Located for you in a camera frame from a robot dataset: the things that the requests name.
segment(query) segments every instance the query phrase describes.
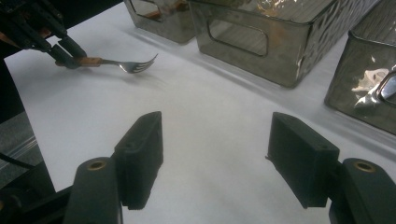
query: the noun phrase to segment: fork handle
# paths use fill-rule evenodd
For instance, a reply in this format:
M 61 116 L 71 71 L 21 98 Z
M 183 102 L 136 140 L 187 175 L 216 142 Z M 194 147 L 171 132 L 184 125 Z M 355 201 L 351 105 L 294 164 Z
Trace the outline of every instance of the fork handle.
M 86 66 L 86 67 L 99 67 L 102 64 L 102 58 L 77 58 L 76 61 L 81 65 L 81 66 Z

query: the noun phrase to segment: white table surface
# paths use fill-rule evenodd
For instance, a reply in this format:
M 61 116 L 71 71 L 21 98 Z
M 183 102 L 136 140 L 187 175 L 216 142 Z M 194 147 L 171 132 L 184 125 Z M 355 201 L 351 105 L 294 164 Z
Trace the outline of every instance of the white table surface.
M 396 136 L 323 104 L 344 37 L 294 90 L 134 27 L 124 4 L 69 29 L 90 56 L 155 64 L 139 75 L 116 66 L 67 70 L 25 50 L 6 59 L 57 190 L 86 160 L 110 156 L 142 115 L 163 112 L 164 163 L 146 208 L 124 223 L 330 223 L 304 210 L 267 152 L 274 111 L 293 115 L 396 180 Z

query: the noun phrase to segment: fork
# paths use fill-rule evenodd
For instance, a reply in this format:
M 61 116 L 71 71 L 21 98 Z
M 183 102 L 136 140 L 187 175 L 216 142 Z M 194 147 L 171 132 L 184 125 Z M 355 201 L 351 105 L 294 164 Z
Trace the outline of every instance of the fork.
M 154 63 L 154 60 L 155 58 L 157 58 L 157 55 L 155 55 L 154 58 L 152 58 L 150 61 L 145 63 L 117 62 L 117 61 L 111 61 L 98 57 L 78 58 L 76 59 L 76 61 L 81 66 L 85 66 L 85 67 L 99 67 L 102 64 L 113 64 L 119 66 L 126 73 L 134 74 L 134 73 L 143 72 L 144 70 L 148 69 Z

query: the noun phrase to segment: silverware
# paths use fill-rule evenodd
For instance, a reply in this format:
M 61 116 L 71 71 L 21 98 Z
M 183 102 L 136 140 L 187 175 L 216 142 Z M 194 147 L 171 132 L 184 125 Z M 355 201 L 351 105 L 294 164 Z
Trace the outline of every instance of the silverware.
M 103 58 L 98 57 L 84 57 L 78 58 L 76 61 L 84 67 L 99 67 L 102 64 L 113 64 L 119 66 L 124 72 L 126 73 L 139 73 L 143 72 L 144 70 L 148 69 L 153 63 L 157 55 L 154 56 L 150 61 L 145 63 L 135 63 L 135 62 L 117 62 L 111 61 Z

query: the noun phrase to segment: metal container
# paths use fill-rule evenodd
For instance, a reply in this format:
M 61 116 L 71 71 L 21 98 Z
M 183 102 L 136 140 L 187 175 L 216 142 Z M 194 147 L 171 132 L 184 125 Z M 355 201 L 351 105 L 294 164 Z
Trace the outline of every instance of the metal container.
M 375 0 L 190 0 L 202 53 L 293 88 Z
M 187 0 L 124 0 L 137 28 L 183 44 L 195 36 Z
M 382 0 L 349 32 L 326 105 L 396 134 L 396 1 Z

